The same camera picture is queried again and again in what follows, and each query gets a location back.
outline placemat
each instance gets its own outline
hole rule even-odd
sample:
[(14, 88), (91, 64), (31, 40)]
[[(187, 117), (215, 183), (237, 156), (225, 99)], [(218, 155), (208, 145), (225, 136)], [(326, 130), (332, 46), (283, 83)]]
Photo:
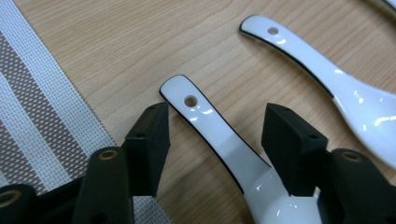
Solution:
[[(11, 0), (0, 1), (0, 187), (39, 194), (84, 175), (115, 142)], [(134, 197), (137, 223), (171, 223), (151, 197)]]

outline utensil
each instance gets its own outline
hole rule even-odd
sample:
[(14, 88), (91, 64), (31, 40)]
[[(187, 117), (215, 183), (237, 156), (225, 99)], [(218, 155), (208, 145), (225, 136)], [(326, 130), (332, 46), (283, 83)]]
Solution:
[(379, 159), (396, 169), (396, 95), (348, 75), (286, 27), (263, 16), (246, 18), (240, 32), (283, 51), (332, 97), (346, 123)]
[(241, 189), (256, 223), (321, 223), (315, 197), (290, 197), (282, 180), (182, 75), (161, 96), (206, 140)]

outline white spoon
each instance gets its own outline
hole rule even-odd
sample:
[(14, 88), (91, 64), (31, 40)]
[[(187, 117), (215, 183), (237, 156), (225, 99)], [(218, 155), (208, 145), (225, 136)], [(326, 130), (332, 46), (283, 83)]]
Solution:
[(206, 140), (238, 184), (255, 223), (321, 223), (317, 198), (290, 197), (282, 180), (184, 76), (163, 83), (161, 96)]
[(348, 75), (284, 26), (263, 16), (245, 19), (240, 32), (282, 50), (330, 94), (352, 132), (396, 169), (396, 95)]

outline brown stripe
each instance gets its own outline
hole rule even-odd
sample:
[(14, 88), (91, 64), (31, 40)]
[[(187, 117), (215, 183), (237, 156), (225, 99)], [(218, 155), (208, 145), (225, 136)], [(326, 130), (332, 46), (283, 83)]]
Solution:
[(45, 192), (44, 185), (21, 153), (2, 120), (0, 120), (0, 170), (9, 184), (28, 184), (35, 187), (40, 194)]
[(83, 175), (86, 155), (1, 32), (0, 72), (70, 177), (77, 178)]

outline tabletop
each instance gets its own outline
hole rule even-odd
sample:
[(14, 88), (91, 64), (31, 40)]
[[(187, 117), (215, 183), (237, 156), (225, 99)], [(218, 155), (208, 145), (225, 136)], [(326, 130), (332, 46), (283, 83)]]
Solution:
[[(159, 88), (183, 74), (265, 160), (265, 106), (294, 110), (329, 138), (328, 149), (368, 155), (386, 179), (396, 171), (350, 131), (328, 94), (277, 49), (238, 33), (260, 14), (287, 26), (353, 77), (396, 92), (396, 12), (381, 1), (15, 0), (26, 20), (118, 145)], [(158, 192), (175, 223), (252, 223), (222, 163), (169, 109), (172, 146)]]

